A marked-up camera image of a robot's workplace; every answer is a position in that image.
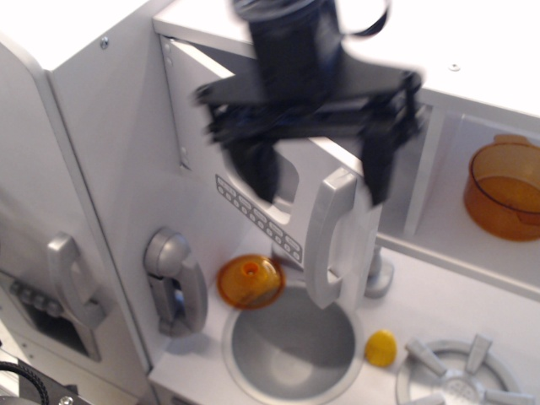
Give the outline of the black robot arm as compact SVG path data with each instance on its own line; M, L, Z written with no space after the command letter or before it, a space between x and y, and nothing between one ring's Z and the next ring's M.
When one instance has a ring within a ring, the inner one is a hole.
M208 132L240 178L271 202L282 139L355 138L374 205L388 196L396 151L420 130L418 72L343 49L333 1L236 1L256 54L239 75L203 85Z

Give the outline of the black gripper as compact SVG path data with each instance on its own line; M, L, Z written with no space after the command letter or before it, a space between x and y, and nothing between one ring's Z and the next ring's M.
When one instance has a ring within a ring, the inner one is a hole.
M375 207L388 198L398 146L419 132L416 96L422 84L415 70L343 53L330 89L313 100L271 99L255 61L239 75L200 86L195 99L208 109L212 141L225 146L240 178L263 201L272 203L278 192L277 141L357 138Z

